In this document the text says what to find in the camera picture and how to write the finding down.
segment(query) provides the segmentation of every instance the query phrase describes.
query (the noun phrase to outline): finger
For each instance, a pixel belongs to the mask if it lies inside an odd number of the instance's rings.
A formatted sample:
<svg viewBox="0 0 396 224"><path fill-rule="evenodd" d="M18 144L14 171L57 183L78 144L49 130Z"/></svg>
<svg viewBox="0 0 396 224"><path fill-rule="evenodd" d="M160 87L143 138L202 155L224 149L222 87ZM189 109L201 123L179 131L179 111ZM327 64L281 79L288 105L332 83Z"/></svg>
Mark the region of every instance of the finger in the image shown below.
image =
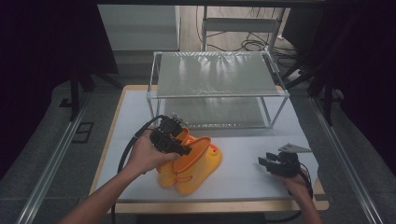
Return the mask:
<svg viewBox="0 0 396 224"><path fill-rule="evenodd" d="M305 169L301 168L301 171L304 173L305 176L308 176L308 172Z"/></svg>
<svg viewBox="0 0 396 224"><path fill-rule="evenodd" d="M178 158L180 158L180 155L178 155L175 152L171 152L171 153L163 154L163 157L165 158L166 161L175 161Z"/></svg>
<svg viewBox="0 0 396 224"><path fill-rule="evenodd" d="M271 173L271 175L273 175L274 177L276 177L276 178L278 178L278 179L281 179L281 180L284 180L284 179L285 179L285 177L284 177L284 176L281 176L281 175L277 175L277 174L274 174L274 173Z"/></svg>
<svg viewBox="0 0 396 224"><path fill-rule="evenodd" d="M152 126L149 126L148 129L146 129L146 130L142 133L142 136L149 137L149 136L151 135L151 133L152 133L152 129L150 129L150 128L152 128Z"/></svg>

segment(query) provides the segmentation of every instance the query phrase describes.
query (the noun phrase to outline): black curtain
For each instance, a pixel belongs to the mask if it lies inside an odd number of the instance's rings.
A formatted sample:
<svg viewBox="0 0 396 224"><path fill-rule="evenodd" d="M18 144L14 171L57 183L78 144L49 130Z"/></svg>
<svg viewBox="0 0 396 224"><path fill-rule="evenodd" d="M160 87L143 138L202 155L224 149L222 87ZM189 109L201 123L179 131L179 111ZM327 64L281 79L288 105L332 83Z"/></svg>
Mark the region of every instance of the black curtain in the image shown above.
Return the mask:
<svg viewBox="0 0 396 224"><path fill-rule="evenodd" d="M3 1L0 38L1 178L73 69L118 71L94 2Z"/></svg>
<svg viewBox="0 0 396 224"><path fill-rule="evenodd" d="M342 108L396 174L396 8L367 1L338 54L336 87Z"/></svg>

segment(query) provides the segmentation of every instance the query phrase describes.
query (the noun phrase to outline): white surface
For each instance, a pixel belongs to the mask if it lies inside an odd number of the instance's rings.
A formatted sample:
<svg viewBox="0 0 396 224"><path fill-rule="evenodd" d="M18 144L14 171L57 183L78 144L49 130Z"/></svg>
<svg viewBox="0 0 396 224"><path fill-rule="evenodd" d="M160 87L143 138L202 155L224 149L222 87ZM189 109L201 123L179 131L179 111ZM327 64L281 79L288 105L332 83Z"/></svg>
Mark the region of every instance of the white surface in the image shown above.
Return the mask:
<svg viewBox="0 0 396 224"><path fill-rule="evenodd" d="M113 50L178 50L178 6L98 8Z"/></svg>
<svg viewBox="0 0 396 224"><path fill-rule="evenodd" d="M145 91L127 91L106 154L97 188L117 172L122 151L135 132L151 119ZM179 194L174 187L162 188L157 183L155 170L141 175L120 196L120 200L212 201L257 200L289 198L283 184L258 164L258 157L266 152L277 154L287 143L309 148L291 102L288 100L274 129L195 131L194 136L212 137L223 153L219 168L190 195ZM313 182L317 179L318 163L312 153L300 153Z"/></svg>

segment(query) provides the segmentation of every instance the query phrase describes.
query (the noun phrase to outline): gray floor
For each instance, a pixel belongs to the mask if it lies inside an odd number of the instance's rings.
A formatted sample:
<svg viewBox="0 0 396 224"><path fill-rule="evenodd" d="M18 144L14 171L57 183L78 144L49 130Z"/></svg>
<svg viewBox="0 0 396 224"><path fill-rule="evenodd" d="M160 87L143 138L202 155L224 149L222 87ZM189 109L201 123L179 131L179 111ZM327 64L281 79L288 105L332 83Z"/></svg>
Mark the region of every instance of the gray floor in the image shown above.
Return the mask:
<svg viewBox="0 0 396 224"><path fill-rule="evenodd" d="M219 14L219 8L212 10L209 13ZM248 11L249 9L245 10L245 8L240 12L228 11L224 7L221 9L221 13L225 15L227 13L247 15ZM272 9L268 8L266 12L271 14ZM181 32L184 34L181 36L180 50L182 51L196 51L200 46L196 31L191 29L195 27L195 17L185 16L189 13L195 15L195 7L181 9L182 20L185 19L181 27ZM241 36L226 34L216 38L218 39L211 40L213 44L219 46L224 44L222 48L232 49L239 45L241 39L246 38L246 34ZM279 40L276 45L284 47L288 43ZM115 52L115 55L119 63L120 75L111 75L112 77L124 84L148 83L151 69L150 53ZM121 90L102 79L95 76L93 79L97 87L94 92L90 93L91 100L82 118L82 122L93 122L92 135L86 144L71 144L67 149L61 166L35 216L34 223L56 222L89 194L121 93ZM315 108L304 91L307 85L308 83L303 83L293 88L290 91L290 99L318 160L318 174L330 202L330 208L320 214L326 223L370 223L319 123ZM57 147L70 116L70 108L59 107L59 104L63 98L70 98L69 92L68 83L54 90L52 104L46 116L22 154L0 182L0 223L15 223L52 151ZM393 212L396 209L394 175L373 146L350 122L338 103L332 105L332 121L342 146L378 208L383 223L392 223L396 219L396 214ZM78 134L75 135L75 139L80 138ZM279 218L289 214L266 213L265 215L267 218ZM117 215L117 219L118 223L135 223L136 216ZM104 223L110 223L109 216L105 218ZM302 221L298 218L289 223L302 223Z"/></svg>

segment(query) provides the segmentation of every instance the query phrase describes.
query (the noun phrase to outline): black stand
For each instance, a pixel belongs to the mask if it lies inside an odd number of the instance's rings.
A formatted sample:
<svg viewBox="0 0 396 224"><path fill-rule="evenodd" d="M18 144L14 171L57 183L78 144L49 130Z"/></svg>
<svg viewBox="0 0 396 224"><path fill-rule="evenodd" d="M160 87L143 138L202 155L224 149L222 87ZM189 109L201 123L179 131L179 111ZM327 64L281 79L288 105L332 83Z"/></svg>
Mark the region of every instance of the black stand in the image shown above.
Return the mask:
<svg viewBox="0 0 396 224"><path fill-rule="evenodd" d="M85 66L83 68L75 67L71 71L70 77L70 88L71 88L71 98L72 98L72 115L70 117L70 121L73 121L79 111L79 98L78 98L78 83L81 85L82 89L85 92L93 92L95 90L95 83L91 78L91 74L95 74L96 76L100 77L101 79L107 81L108 83L112 84L113 86L117 87L118 89L123 89L124 85L119 83L117 80L109 77L106 74L102 74L96 69L93 69L90 66Z"/></svg>
<svg viewBox="0 0 396 224"><path fill-rule="evenodd" d="M331 120L331 107L332 107L332 85L333 85L333 73L331 64L334 62L335 57L337 56L338 50L342 47L349 31L352 26L356 23L361 14L361 6L357 6L353 10L351 10L352 15L350 19L346 22L340 34L337 36L334 44L332 45L330 52L327 54L326 58L322 61L320 65L316 68L303 73L301 76L297 77L293 81L286 83L285 87L287 90L290 88L302 83L303 81L308 80L311 77L314 77L314 80L308 87L307 91L310 96L318 96L320 91L326 87L325 89L325 99L324 99L324 108L323 115L325 119L328 121L329 125L332 126ZM300 68L307 62L306 56L297 60L297 63L292 66L288 72L282 76L282 78L289 77L294 71Z"/></svg>

